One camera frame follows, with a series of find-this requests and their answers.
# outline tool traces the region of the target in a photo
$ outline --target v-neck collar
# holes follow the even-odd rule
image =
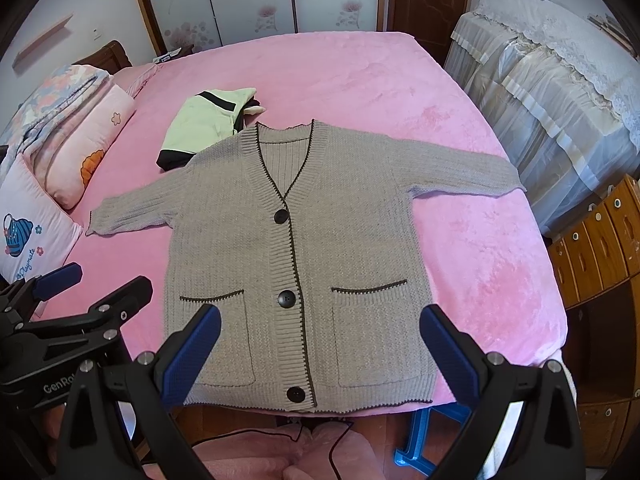
[[[289,208],[300,204],[308,196],[322,167],[328,142],[327,124],[312,120],[285,130],[275,130],[262,123],[255,123],[242,131],[241,145],[245,168],[260,201],[269,210],[274,207]],[[289,189],[282,193],[269,174],[262,157],[260,143],[294,142],[309,139],[306,155]]]

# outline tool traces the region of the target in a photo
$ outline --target headboard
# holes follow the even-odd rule
[[[131,62],[124,52],[122,45],[117,41],[110,41],[97,52],[76,61],[78,65],[91,65],[115,74],[118,70],[131,66]]]

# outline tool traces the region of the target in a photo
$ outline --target pink bedspread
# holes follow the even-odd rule
[[[391,137],[505,156],[480,112],[408,35],[318,32],[273,36],[209,50],[162,67],[136,97],[138,110],[106,153],[72,214],[87,225],[103,198],[161,176],[155,161],[184,100],[204,89],[255,87],[273,128],[315,118]],[[501,198],[432,194],[414,200],[424,265],[436,302],[483,350],[516,364],[538,364],[563,344],[566,316],[551,264],[524,193]],[[132,355],[163,341],[162,289],[169,227],[112,237],[82,236],[69,262],[82,283],[54,298],[44,318],[80,314],[140,274],[151,303],[126,323]],[[438,380],[434,402],[451,402]],[[406,404],[379,412],[415,409]]]

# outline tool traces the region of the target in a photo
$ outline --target wooden floor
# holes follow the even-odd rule
[[[404,448],[411,423],[411,413],[376,415],[351,419],[352,429],[364,435],[378,458],[388,480],[422,480],[423,475],[410,467],[394,463],[394,451]],[[242,428],[275,428],[273,415],[242,412],[217,406],[188,406],[177,414],[176,421],[189,443],[240,430]],[[438,463],[458,434],[460,425],[438,413],[431,415],[427,443],[423,455]]]

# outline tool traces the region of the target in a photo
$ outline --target blue gripper pad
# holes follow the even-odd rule
[[[216,341],[220,337],[222,318],[217,307],[204,304],[193,316],[187,326],[172,336],[180,335],[181,345],[166,363],[164,373],[161,376],[161,398],[166,408],[181,406],[191,390],[200,370],[204,366],[207,357],[211,353]],[[170,344],[170,339],[162,345]],[[158,351],[159,359],[156,365],[161,365],[162,348]]]
[[[483,355],[478,346],[475,343],[472,346],[465,345],[463,336],[466,334],[459,332],[437,305],[430,305],[422,310],[420,335],[457,402],[474,409],[480,400],[484,387],[482,383],[485,382],[481,381],[480,370],[477,369],[485,367],[482,361],[478,361]]]
[[[80,283],[80,280],[82,280],[82,267],[76,263],[67,264],[36,279],[33,299],[49,301],[60,292]]]

